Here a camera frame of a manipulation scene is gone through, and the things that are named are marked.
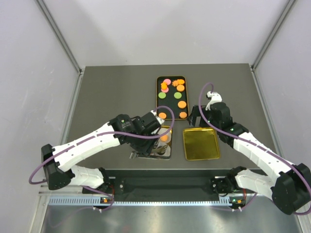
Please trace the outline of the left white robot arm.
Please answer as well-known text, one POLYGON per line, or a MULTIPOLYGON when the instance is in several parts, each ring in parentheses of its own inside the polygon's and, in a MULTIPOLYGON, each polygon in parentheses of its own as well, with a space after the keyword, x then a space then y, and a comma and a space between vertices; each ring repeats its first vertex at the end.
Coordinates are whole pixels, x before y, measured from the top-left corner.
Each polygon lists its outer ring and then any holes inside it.
POLYGON ((142 117, 120 114, 97 130, 72 142, 41 148, 41 161, 50 190, 81 185, 106 192, 110 180, 103 168, 90 169, 78 163, 103 150, 128 144, 135 151, 149 155, 159 138, 164 120, 150 111, 142 117))

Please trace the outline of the gold tin lid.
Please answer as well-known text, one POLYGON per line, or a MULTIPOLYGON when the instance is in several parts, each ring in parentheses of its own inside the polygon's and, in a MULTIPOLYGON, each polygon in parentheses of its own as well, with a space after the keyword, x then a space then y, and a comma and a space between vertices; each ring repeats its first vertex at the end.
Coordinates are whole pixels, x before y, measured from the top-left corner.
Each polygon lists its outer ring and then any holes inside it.
POLYGON ((184 129, 183 143, 188 161, 216 160, 221 157, 217 134, 213 128, 184 129))

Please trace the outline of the orange star cookie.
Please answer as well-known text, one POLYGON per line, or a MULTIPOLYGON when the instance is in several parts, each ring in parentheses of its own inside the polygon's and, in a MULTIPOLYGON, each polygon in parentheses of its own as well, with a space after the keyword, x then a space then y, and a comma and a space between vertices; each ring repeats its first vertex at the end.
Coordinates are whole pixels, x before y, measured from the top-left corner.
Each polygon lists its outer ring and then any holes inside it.
POLYGON ((168 141, 169 137, 167 135, 164 135, 162 137, 160 137, 160 140, 163 141, 163 142, 166 142, 168 141))

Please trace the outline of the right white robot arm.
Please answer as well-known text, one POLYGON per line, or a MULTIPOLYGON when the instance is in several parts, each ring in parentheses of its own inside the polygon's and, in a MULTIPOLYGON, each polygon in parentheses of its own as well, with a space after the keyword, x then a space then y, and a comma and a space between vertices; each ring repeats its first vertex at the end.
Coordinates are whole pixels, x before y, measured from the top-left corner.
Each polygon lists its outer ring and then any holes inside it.
POLYGON ((233 121, 229 107, 216 92, 207 93, 207 105, 195 105, 189 124, 194 126, 200 118, 199 126, 215 129, 219 139, 241 153, 263 172, 263 175, 239 166, 233 168, 224 178, 225 192, 248 189, 270 199, 287 215, 295 214, 311 201, 311 171, 303 163, 295 165, 276 155, 259 142, 243 125, 233 121))

